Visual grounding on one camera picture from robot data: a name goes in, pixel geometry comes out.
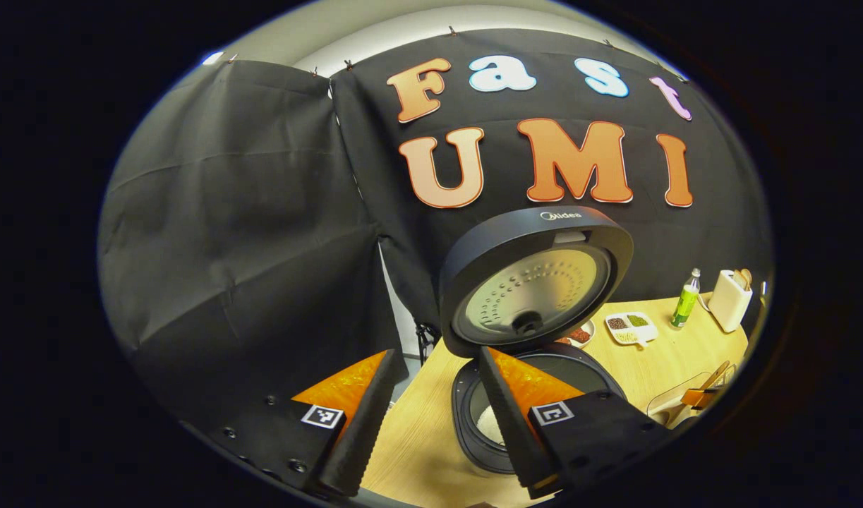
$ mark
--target wooden handle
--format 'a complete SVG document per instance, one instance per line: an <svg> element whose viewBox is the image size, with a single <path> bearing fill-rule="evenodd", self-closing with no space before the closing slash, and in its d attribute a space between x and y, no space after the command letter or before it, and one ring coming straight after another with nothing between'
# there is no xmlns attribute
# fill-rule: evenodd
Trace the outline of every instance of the wooden handle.
<svg viewBox="0 0 863 508"><path fill-rule="evenodd" d="M744 287L748 285L748 280L744 278L744 275L741 273L741 271L735 270L734 272L732 272L732 280L735 285L741 287L743 291L746 290L744 289Z"/></svg>
<svg viewBox="0 0 863 508"><path fill-rule="evenodd" d="M751 270L741 269L742 277L744 277L744 290L751 291L751 282L753 279L751 278Z"/></svg>
<svg viewBox="0 0 863 508"><path fill-rule="evenodd" d="M715 380L719 379L719 377L725 372L725 370L727 370L728 366L729 360L724 361L724 363L722 363L718 369L714 370L714 373L711 374L708 380L706 380L704 384L702 384L701 389L711 388L711 384L713 384Z"/></svg>

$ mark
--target green beans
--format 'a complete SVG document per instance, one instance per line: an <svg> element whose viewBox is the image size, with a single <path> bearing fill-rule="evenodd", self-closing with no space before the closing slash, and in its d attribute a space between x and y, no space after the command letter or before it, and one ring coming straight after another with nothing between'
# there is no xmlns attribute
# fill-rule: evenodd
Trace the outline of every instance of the green beans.
<svg viewBox="0 0 863 508"><path fill-rule="evenodd" d="M628 315L626 318L629 318L629 322L632 323L632 326L647 326L648 322L643 318L638 317L637 315Z"/></svg>

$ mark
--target white wall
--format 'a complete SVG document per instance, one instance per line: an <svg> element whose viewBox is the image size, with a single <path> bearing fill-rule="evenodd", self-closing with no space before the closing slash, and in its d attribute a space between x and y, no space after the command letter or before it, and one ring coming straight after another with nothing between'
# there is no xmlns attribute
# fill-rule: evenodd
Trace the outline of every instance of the white wall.
<svg viewBox="0 0 863 508"><path fill-rule="evenodd" d="M683 76L669 63L616 29L586 14L547 0L324 0L271 20L224 48L222 60L269 61L303 71L318 67L328 77L397 46L437 35L490 28L524 28L564 33L602 42ZM418 354L412 316L390 286L384 267L403 351Z"/></svg>

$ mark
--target white letter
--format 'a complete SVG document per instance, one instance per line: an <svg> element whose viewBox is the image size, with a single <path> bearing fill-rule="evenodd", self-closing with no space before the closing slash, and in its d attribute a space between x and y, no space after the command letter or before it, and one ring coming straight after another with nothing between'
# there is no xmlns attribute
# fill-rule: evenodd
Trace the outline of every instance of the white letter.
<svg viewBox="0 0 863 508"><path fill-rule="evenodd" d="M477 71L469 78L469 84L478 91L531 90L538 80L529 76L525 65L518 58L505 55L485 56L469 64Z"/></svg>
<svg viewBox="0 0 863 508"><path fill-rule="evenodd" d="M576 68L587 76L585 83L597 93L616 97L629 95L629 87L620 80L619 71L616 71L612 65L589 58L580 58L576 60Z"/></svg>

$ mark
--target divided plate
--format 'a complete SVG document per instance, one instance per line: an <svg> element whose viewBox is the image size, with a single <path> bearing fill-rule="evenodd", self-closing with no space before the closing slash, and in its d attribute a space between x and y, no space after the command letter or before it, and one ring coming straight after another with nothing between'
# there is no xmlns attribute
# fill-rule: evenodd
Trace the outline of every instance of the divided plate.
<svg viewBox="0 0 863 508"><path fill-rule="evenodd" d="M645 322L644 325L634 325L630 316L641 319ZM612 338L617 343L622 345L640 344L641 347L647 347L648 341L653 341L657 338L657 327L654 322L641 312L623 312L620 314L611 314L606 316L603 324L610 331Z"/></svg>

